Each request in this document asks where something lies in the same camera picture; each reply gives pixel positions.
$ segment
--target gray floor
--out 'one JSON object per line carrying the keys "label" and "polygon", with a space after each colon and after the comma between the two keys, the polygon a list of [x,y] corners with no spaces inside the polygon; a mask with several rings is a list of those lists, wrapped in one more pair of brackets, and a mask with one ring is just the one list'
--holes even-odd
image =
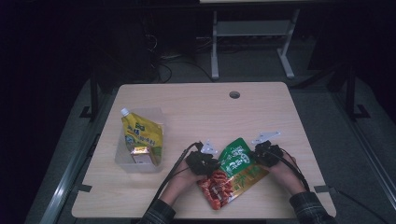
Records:
{"label": "gray floor", "polygon": [[[236,53],[219,55],[218,82],[282,81],[288,85],[300,83],[317,71],[307,71],[310,53],[315,46],[312,39],[293,40],[288,53],[295,79],[287,79],[276,55],[278,42],[265,42],[259,49],[245,49]],[[170,83],[211,82],[210,53],[197,54],[195,62],[189,58],[177,58],[166,64],[172,69]],[[160,69],[163,80],[170,75],[166,67]],[[396,126],[376,102],[370,88],[357,80],[356,104],[364,105],[370,119],[351,122],[342,108],[344,90],[330,93],[326,90],[328,77],[304,90],[291,90],[292,99],[304,125],[306,134],[318,160],[326,183],[350,195],[378,213],[388,223],[396,222],[395,208],[383,190],[365,149],[371,147],[381,164],[395,179]],[[89,81],[81,90],[59,140],[46,177],[36,195],[26,223],[39,223],[46,211],[72,155],[81,146],[84,137],[100,133],[117,90],[111,95],[101,95],[101,116],[94,122],[79,117],[83,107],[90,105]],[[367,141],[357,135],[362,133]],[[89,164],[85,162],[75,185],[81,183]],[[130,223],[127,219],[76,219],[70,211],[77,193],[70,191],[57,223]],[[339,193],[332,193],[339,223],[382,223],[366,209],[356,205]],[[296,220],[267,220],[267,223],[297,223]]]}

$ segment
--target red snack bag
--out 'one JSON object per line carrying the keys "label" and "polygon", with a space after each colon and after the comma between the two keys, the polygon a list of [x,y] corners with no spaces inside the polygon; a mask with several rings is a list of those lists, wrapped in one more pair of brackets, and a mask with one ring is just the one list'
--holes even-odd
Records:
{"label": "red snack bag", "polygon": [[236,139],[221,152],[220,168],[209,178],[198,181],[214,210],[219,210],[268,174],[248,156],[249,151],[242,138]]}

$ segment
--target wooden table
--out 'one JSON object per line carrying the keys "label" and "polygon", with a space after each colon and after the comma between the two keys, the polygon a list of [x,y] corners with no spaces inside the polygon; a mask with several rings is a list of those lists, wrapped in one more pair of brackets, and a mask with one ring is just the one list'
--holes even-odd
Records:
{"label": "wooden table", "polygon": [[[238,91],[240,97],[230,97]],[[163,170],[156,174],[127,174],[115,163],[122,124],[120,110],[160,107],[166,118]],[[191,143],[210,139],[223,150],[238,137],[246,142],[260,132],[276,132],[271,139],[293,155],[310,184],[325,182],[312,153],[289,90],[281,82],[145,84],[120,88],[108,115],[83,185],[72,209],[75,217],[142,217],[158,187],[182,151]],[[293,218],[289,194],[271,175],[240,197],[214,211],[197,186],[177,200],[176,218]],[[335,216],[329,193],[318,193]]]}

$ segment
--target black cable on floor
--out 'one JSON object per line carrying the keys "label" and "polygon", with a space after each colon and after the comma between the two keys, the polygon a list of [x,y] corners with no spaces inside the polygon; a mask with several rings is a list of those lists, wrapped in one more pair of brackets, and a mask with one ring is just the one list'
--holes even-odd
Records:
{"label": "black cable on floor", "polygon": [[358,200],[352,198],[351,196],[347,195],[346,193],[344,193],[341,190],[338,190],[334,187],[329,186],[329,189],[334,189],[335,192],[340,193],[341,195],[343,195],[344,197],[348,198],[350,201],[352,201],[353,203],[356,203],[357,205],[361,206],[362,208],[366,209],[367,211],[369,211],[372,215],[374,215],[376,218],[378,218],[379,220],[381,220],[383,223],[385,224],[389,224],[384,218],[382,218],[378,213],[376,213],[375,211],[373,211],[371,208],[367,207],[366,205],[364,205],[363,203],[359,202]]}

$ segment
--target cable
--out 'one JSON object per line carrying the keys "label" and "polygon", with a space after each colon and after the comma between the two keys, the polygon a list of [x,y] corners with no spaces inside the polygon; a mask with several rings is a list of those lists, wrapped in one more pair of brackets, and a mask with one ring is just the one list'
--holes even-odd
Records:
{"label": "cable", "polygon": [[165,67],[169,70],[169,78],[167,78],[165,81],[163,81],[163,79],[161,78],[161,74],[160,73],[158,74],[158,79],[160,80],[160,83],[166,83],[171,79],[171,77],[173,75],[172,69],[163,63],[160,63],[159,66]]}
{"label": "cable", "polygon": [[151,203],[148,206],[148,210],[150,209],[150,207],[154,204],[154,202],[160,197],[160,194],[163,192],[163,188],[165,187],[165,185],[169,182],[170,179],[172,179],[172,177],[174,176],[174,172],[176,170],[176,168],[181,164],[181,162],[184,160],[184,158],[186,157],[187,153],[189,152],[190,148],[197,146],[199,143],[193,143],[191,144],[189,147],[187,147],[186,149],[183,150],[183,153],[181,153],[180,157],[178,158],[177,162],[175,163],[175,165],[172,167],[171,171],[169,172],[169,174],[166,176],[165,180],[161,183],[160,187],[157,190],[157,193],[155,194],[154,198],[152,199]]}
{"label": "cable", "polygon": [[205,75],[206,75],[212,82],[215,81],[215,80],[205,71],[204,68],[202,68],[201,66],[199,66],[199,65],[196,64],[196,63],[190,63],[190,62],[168,62],[168,63],[188,63],[188,64],[191,64],[191,65],[194,65],[194,66],[198,67],[201,71],[203,71],[203,72],[205,73]]}
{"label": "cable", "polygon": [[334,189],[335,192],[340,193],[341,195],[343,195],[344,197],[348,198],[350,201],[352,201],[353,203],[356,203],[357,205],[361,206],[362,208],[366,209],[367,211],[369,211],[372,215],[374,215],[376,218],[378,218],[379,220],[381,220],[383,223],[385,224],[389,224],[384,218],[382,218],[378,213],[376,213],[375,211],[373,211],[372,209],[370,209],[369,207],[367,207],[366,205],[364,205],[363,203],[359,202],[358,200],[352,198],[351,196],[347,195],[346,193],[344,193],[341,190],[336,189],[335,187],[332,186],[328,186],[329,189]]}
{"label": "cable", "polygon": [[[281,150],[285,153],[287,153],[288,155],[290,155],[285,149],[281,148]],[[282,161],[283,163],[285,163],[285,165],[287,165],[293,172],[294,174],[301,180],[301,182],[304,185],[304,188],[306,189],[306,191],[311,191],[309,186],[308,186],[308,182],[305,179],[305,176],[303,175],[303,173],[301,172],[300,168],[298,168],[297,164],[295,162],[293,162],[296,167],[294,167],[290,162],[286,161],[283,157],[279,157],[277,156],[275,153],[270,152],[268,150],[264,150],[266,153],[271,154],[272,156],[276,157],[277,159],[279,159],[280,161]]]}

